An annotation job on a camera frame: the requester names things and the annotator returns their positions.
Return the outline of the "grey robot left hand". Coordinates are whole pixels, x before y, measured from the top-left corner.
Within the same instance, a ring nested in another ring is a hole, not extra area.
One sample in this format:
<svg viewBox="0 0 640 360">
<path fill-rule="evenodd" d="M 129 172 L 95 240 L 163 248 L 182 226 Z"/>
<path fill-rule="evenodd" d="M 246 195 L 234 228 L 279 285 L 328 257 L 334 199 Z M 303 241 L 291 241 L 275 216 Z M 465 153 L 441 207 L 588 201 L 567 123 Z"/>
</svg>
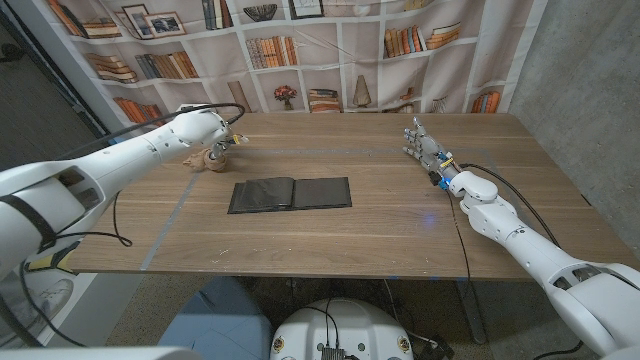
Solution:
<svg viewBox="0 0 640 360">
<path fill-rule="evenodd" d="M 222 143 L 216 143 L 205 157 L 206 167 L 214 172 L 222 171 L 226 165 L 226 147 Z"/>
</svg>

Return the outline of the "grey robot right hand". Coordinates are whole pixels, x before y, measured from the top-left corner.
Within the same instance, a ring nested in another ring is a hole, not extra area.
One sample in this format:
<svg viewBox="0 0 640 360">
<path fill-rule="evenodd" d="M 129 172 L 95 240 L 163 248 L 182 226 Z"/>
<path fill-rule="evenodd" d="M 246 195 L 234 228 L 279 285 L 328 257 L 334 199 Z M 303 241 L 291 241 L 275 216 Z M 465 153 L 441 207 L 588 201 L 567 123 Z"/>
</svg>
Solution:
<svg viewBox="0 0 640 360">
<path fill-rule="evenodd" d="M 453 155 L 427 134 L 417 117 L 414 117 L 412 122 L 414 128 L 404 130 L 404 138 L 408 146 L 404 146 L 403 151 L 415 158 L 427 170 L 434 186 L 447 189 L 453 178 L 460 173 Z"/>
</svg>

